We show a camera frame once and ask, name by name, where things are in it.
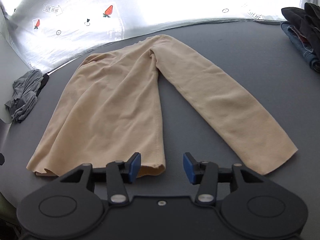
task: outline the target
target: metal screw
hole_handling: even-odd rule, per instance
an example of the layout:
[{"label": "metal screw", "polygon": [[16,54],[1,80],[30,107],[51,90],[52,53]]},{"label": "metal screw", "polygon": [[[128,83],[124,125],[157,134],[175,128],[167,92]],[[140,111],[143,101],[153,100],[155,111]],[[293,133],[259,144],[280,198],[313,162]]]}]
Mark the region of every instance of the metal screw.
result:
[{"label": "metal screw", "polygon": [[160,200],[160,201],[158,201],[158,205],[159,206],[164,206],[164,205],[166,205],[166,201],[164,201],[164,200]]},{"label": "metal screw", "polygon": [[210,194],[201,194],[198,196],[198,200],[201,202],[211,202],[212,200],[214,200],[214,196]]},{"label": "metal screw", "polygon": [[125,195],[115,194],[115,195],[111,196],[110,200],[113,203],[123,203],[127,200],[127,198]]}]

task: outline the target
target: gray table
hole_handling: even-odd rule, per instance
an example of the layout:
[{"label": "gray table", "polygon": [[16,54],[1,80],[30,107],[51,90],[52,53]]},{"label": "gray table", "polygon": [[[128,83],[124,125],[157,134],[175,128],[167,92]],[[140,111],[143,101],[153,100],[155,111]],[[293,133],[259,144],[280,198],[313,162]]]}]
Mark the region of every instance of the gray table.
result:
[{"label": "gray table", "polygon": [[[186,26],[120,41],[94,52],[120,49],[155,34],[173,36],[221,67],[284,128],[299,151],[268,177],[307,203],[309,218],[302,236],[305,240],[320,239],[320,75],[309,69],[279,26],[255,22]],[[26,165],[65,85],[87,56],[54,72],[28,118],[9,130],[3,147],[6,160],[0,168],[0,190],[14,206],[51,180],[35,176]],[[194,195],[197,186],[188,183],[182,167],[184,152],[221,167],[230,167],[239,158],[162,75],[159,90],[167,170],[157,177],[138,179],[127,187],[128,193]],[[98,185],[95,192],[106,197],[103,185]],[[218,197],[227,194],[228,187],[219,185]]]}]

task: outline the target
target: white curtain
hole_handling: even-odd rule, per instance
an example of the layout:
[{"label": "white curtain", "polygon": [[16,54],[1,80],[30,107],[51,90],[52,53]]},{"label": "white curtain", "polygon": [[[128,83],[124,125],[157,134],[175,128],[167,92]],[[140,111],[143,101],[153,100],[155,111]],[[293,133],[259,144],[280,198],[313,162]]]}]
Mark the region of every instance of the white curtain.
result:
[{"label": "white curtain", "polygon": [[318,0],[0,0],[11,46],[47,72],[103,44],[217,20],[284,20]]}]

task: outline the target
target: crumpled gray shirt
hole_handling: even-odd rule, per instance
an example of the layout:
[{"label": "crumpled gray shirt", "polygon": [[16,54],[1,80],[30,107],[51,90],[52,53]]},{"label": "crumpled gray shirt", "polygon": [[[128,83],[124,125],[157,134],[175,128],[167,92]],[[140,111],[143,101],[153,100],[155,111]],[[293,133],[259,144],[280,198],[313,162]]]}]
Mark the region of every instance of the crumpled gray shirt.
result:
[{"label": "crumpled gray shirt", "polygon": [[13,82],[13,95],[5,103],[12,120],[22,122],[37,102],[36,93],[41,85],[42,72],[39,69],[30,70]]}]

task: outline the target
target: beige garment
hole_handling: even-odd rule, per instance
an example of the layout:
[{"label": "beige garment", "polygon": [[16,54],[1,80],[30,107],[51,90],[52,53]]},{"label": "beige garment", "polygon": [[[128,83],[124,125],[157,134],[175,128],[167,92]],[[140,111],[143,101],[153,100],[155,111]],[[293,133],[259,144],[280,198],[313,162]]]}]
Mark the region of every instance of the beige garment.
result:
[{"label": "beige garment", "polygon": [[269,173],[297,151],[275,119],[228,74],[182,42],[158,35],[84,60],[27,169],[60,176],[81,163],[105,167],[140,152],[140,176],[163,172],[158,70],[254,171]]}]

